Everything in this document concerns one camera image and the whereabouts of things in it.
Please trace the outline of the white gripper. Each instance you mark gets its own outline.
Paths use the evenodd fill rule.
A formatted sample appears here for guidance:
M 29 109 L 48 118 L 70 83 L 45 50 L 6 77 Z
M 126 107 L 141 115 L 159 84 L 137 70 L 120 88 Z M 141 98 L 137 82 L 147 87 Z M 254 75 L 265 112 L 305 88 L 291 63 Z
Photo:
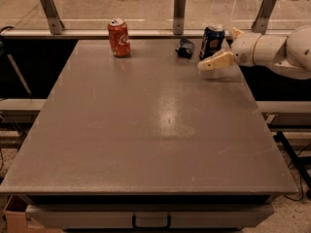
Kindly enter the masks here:
M 212 56 L 201 60 L 197 67 L 201 71 L 227 68 L 235 61 L 239 66 L 252 67 L 254 63 L 254 51 L 260 33 L 244 33 L 235 27 L 229 29 L 230 39 L 233 41 L 230 50 L 219 50 Z

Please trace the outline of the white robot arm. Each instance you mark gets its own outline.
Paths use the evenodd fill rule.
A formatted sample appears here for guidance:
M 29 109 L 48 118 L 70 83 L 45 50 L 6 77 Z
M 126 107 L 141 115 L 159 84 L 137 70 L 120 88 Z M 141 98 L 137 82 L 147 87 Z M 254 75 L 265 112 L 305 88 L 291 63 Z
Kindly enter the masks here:
M 201 71 L 263 66 L 273 73 L 296 80 L 311 78 L 311 26 L 301 26 L 287 36 L 231 30 L 233 42 L 201 60 Z

